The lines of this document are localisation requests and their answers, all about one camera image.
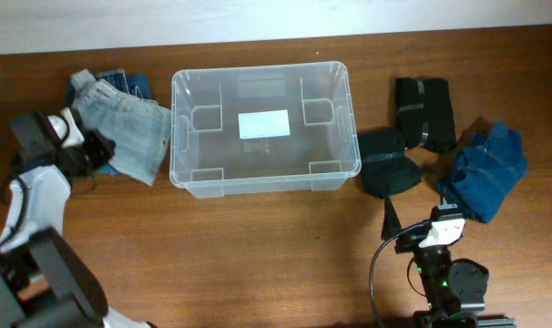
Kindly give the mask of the light blue jeans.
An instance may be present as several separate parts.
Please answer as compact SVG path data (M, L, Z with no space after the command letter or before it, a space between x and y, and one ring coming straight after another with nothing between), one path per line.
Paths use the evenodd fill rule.
M169 145L171 111L96 79L86 69L73 74L70 82L76 91L72 108L84 126L116 143L108 164L153 185Z

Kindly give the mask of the dark blue jeans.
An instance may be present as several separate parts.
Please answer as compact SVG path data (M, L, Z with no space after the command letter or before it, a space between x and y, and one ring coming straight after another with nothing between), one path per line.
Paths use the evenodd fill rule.
M148 76L144 73L127 74L123 68L103 71L94 75L96 80L105 79L109 84L117 90L128 93L132 96L152 100L151 88ZM71 108L76 95L75 88L70 82L66 88L66 107ZM110 165L105 165L100 168L97 173L118 175L119 171Z

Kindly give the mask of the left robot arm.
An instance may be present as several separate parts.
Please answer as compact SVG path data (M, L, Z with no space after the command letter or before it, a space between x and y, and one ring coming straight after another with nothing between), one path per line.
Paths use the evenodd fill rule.
M112 308L63 237L73 181L114 155L115 142L79 113L35 112L11 123L20 146L0 191L10 203L0 235L0 327L140 327Z

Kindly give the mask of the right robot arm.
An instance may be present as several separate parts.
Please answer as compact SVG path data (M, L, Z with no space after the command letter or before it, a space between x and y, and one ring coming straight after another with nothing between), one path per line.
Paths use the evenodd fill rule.
M404 228L389 198L384 199L382 240L397 254L411 253L428 303L413 314L413 327L477 327L485 309L489 271L468 259L454 260L449 247L463 236L467 219L455 204L434 207L427 220Z

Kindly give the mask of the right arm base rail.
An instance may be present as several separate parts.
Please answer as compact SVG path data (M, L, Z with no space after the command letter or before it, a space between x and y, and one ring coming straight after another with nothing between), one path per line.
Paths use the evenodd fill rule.
M475 313L457 313L443 316L441 313L416 312L413 328L517 328L514 318L499 315L478 316Z

